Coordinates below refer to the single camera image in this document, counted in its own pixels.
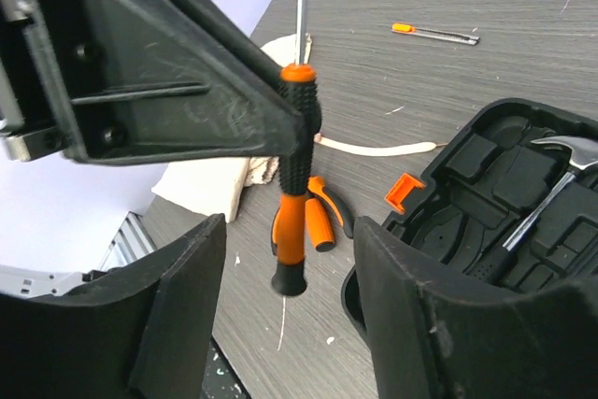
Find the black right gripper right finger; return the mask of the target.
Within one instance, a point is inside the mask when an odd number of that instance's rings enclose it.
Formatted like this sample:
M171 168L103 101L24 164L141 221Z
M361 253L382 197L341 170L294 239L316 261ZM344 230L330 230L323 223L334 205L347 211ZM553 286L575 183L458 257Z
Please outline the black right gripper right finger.
M516 294L356 221L359 294L382 398L593 398L597 281Z

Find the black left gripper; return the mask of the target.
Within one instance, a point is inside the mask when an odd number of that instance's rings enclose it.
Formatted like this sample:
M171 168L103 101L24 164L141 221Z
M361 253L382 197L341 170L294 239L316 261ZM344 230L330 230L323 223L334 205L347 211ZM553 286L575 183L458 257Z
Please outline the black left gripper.
M50 14L64 0L1 0L1 140L9 156L29 162L61 151L84 160L84 139L66 93Z

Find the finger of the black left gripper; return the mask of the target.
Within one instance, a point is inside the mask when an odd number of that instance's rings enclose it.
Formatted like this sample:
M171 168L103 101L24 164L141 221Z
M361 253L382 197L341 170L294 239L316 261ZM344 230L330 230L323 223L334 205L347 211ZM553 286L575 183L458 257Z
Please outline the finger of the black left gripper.
M321 123L315 72L283 68L211 0L109 0L121 37L103 62L125 71L73 102L89 164L277 156L310 164Z

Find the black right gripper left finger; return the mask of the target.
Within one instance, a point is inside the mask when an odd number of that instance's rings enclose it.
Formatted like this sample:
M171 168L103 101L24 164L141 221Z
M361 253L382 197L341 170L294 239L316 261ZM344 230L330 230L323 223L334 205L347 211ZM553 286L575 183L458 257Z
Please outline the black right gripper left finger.
M65 295L3 295L2 396L199 397L225 256L213 215Z

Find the orange black slim screwdriver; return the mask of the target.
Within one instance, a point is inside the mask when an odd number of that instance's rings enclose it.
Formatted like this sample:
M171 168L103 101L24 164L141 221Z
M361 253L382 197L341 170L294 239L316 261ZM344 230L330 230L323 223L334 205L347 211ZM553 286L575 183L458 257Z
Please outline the orange black slim screwdriver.
M275 292L296 297L306 290L305 224L307 183L311 174L314 136L321 125L317 99L317 72L306 63L307 0L296 0L294 61L281 70L285 99L302 116L306 136L297 151L279 159L281 196L272 223L272 242L277 250L277 267L271 285Z

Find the orange small tool piece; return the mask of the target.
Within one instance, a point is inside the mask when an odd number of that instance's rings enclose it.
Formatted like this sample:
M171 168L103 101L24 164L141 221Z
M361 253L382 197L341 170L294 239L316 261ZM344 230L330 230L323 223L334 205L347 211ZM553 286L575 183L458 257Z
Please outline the orange small tool piece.
M426 184L420 179L404 173L385 194L384 200L396 212L406 214L405 200L414 190L423 190Z

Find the black plastic tool case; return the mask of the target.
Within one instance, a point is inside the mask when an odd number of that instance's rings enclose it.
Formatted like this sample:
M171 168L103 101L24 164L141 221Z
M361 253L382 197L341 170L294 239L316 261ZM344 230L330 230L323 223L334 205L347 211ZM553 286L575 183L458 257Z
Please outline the black plastic tool case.
M595 140L595 120L556 107L506 98L484 107L424 169L426 184L394 209L382 231L470 274L499 249L561 178L567 149L532 140L572 135ZM580 174L552 200L516 250L497 285L535 293L597 274L597 173Z

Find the black handled claw hammer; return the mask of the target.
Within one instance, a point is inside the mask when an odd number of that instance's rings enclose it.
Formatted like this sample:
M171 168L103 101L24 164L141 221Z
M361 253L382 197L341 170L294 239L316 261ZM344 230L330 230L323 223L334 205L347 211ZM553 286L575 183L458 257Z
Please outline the black handled claw hammer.
M555 135L537 138L531 141L542 148L567 149L568 165L561 178L554 184L550 192L536 208L520 222L499 249L491 250L473 268L470 276L483 282L494 284L505 274L509 264L514 260L516 250L524 237L531 232L540 215L548 204L580 174L597 168L597 141L572 135Z

